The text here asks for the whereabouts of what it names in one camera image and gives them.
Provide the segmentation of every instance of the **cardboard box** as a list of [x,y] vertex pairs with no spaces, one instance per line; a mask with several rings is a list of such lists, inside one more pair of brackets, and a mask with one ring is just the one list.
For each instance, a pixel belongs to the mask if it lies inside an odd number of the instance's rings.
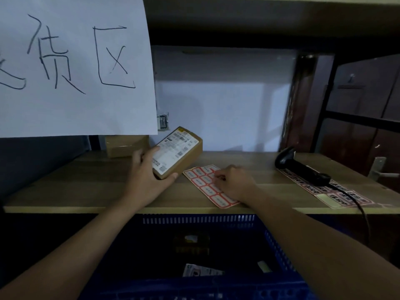
[[105,136],[107,156],[109,158],[130,157],[139,149],[147,151],[150,149],[149,136]]
[[157,145],[161,149],[153,156],[153,172],[160,179],[181,174],[203,152],[202,138],[181,126]]

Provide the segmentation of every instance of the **red sticker sheet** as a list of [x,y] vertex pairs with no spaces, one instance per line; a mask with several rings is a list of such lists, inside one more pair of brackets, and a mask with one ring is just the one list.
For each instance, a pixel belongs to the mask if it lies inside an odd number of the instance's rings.
[[[311,185],[288,169],[279,171],[331,208],[356,207],[356,204],[348,196],[341,193],[340,191],[333,190],[332,188],[329,188],[327,186],[321,187]],[[336,181],[331,180],[330,183],[337,188],[347,192],[350,196],[356,199],[360,205],[374,204],[373,201],[361,196],[359,193],[353,190],[348,190],[344,186],[338,184]]]
[[232,200],[213,184],[214,173],[218,170],[219,168],[215,165],[193,167],[184,171],[183,175],[219,208],[229,208],[239,204],[239,201]]

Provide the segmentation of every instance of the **blue plastic crate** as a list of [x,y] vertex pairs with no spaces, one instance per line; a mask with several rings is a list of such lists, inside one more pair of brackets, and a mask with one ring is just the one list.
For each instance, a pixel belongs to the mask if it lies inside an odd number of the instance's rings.
[[[221,252],[218,252],[221,247],[223,252],[224,246],[232,249],[235,245],[237,248],[232,251],[237,250],[242,256],[235,259],[235,252],[225,252],[228,255],[225,260],[221,258],[214,261],[221,265],[225,263],[225,267],[214,267],[224,270],[226,274],[223,276],[181,278],[181,272],[174,278],[163,278],[165,273],[159,270],[158,275],[161,278],[148,279],[153,273],[146,273],[147,268],[154,271],[157,263],[165,263],[167,266],[177,263],[165,257],[157,261],[153,251],[157,240],[154,239],[159,237],[162,247],[173,232],[182,228],[210,231],[210,240],[215,242],[214,249],[211,245],[210,251],[217,257],[221,255]],[[149,242],[142,252],[137,249],[137,242],[140,240],[142,245],[143,242]],[[267,253],[263,256],[264,260],[273,270],[268,274],[263,274],[256,264],[258,259],[263,260],[260,257],[264,253]],[[135,257],[133,261],[130,261],[129,256]],[[133,271],[136,268],[146,279],[129,278],[137,275],[137,272]],[[110,278],[114,278],[116,270],[119,269],[123,269],[123,279],[111,282]],[[108,278],[107,272],[111,272],[112,276]],[[121,236],[117,237],[82,293],[81,299],[312,300],[315,296],[256,215],[145,214],[134,216],[121,232]]]

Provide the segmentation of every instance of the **hand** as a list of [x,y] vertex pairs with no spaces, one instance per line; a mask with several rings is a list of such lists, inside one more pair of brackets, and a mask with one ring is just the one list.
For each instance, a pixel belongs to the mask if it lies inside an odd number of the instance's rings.
[[243,168],[230,165],[215,172],[214,184],[230,198],[247,202],[249,192],[256,188],[256,182]]
[[141,210],[158,197],[160,193],[173,184],[178,174],[173,173],[164,180],[157,180],[153,174],[153,155],[160,149],[159,146],[153,147],[143,157],[141,163],[142,150],[135,151],[132,156],[132,168],[126,182],[125,192],[121,202],[133,212]]

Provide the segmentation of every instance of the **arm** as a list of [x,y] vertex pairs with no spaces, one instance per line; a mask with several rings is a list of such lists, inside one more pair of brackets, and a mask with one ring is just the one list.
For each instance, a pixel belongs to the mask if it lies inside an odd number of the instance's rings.
[[76,299],[101,258],[129,219],[170,186],[177,173],[165,180],[153,175],[149,151],[133,164],[124,195],[56,250],[0,290],[0,299]]
[[214,183],[257,213],[319,299],[400,299],[399,269],[345,234],[268,196],[243,169],[218,171]]

